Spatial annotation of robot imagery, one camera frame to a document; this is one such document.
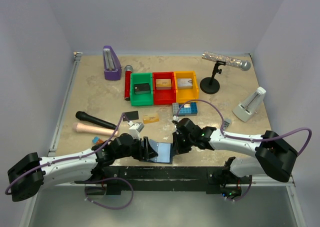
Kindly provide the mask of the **black VIP card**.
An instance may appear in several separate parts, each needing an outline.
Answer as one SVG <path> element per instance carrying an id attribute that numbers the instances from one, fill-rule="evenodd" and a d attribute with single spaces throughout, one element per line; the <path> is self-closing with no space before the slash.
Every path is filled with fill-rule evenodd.
<path id="1" fill-rule="evenodd" d="M 139 119 L 139 112 L 137 110 L 125 112 L 123 116 L 124 121 L 135 121 L 138 119 Z"/>

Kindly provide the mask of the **gold card from holder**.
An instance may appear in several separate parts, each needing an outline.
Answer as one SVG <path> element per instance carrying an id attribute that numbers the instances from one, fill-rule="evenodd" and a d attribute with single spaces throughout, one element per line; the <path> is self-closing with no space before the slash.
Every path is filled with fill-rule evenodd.
<path id="1" fill-rule="evenodd" d="M 142 117 L 142 121 L 144 124 L 152 124 L 160 121 L 158 113 L 150 113 L 146 114 Z"/>

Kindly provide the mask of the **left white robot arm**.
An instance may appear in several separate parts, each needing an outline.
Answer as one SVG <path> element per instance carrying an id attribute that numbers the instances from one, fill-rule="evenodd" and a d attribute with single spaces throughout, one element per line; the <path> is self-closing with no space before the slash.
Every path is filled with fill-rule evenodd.
<path id="1" fill-rule="evenodd" d="M 132 157 L 148 161 L 157 156 L 147 137 L 135 139 L 128 133 L 74 154 L 40 157 L 32 152 L 8 170 L 9 186 L 5 194 L 13 202 L 20 202 L 33 197 L 40 189 L 67 182 L 98 183 L 104 177 L 103 168 L 115 160 Z"/>

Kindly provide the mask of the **navy blue card holder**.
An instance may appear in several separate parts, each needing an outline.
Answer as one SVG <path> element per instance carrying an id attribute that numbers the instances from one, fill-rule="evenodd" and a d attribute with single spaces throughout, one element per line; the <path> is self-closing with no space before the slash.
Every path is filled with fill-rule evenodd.
<path id="1" fill-rule="evenodd" d="M 172 144 L 167 142 L 157 142 L 152 139 L 149 140 L 151 148 L 157 152 L 158 156 L 146 160 L 147 163 L 156 164 L 172 164 Z"/>

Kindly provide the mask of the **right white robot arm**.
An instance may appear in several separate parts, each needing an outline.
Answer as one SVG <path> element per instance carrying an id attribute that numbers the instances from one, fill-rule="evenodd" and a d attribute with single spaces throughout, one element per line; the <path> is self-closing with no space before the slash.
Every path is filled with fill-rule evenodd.
<path id="1" fill-rule="evenodd" d="M 230 151 L 248 156 L 247 159 L 234 158 L 227 162 L 223 179 L 234 183 L 247 175 L 266 174 L 270 178 L 286 183 L 289 181 L 298 152 L 283 138 L 267 130 L 261 135 L 235 134 L 206 126 L 200 128 L 189 118 L 172 121 L 176 131 L 173 148 L 177 154 L 185 154 L 192 147 L 201 150 Z"/>

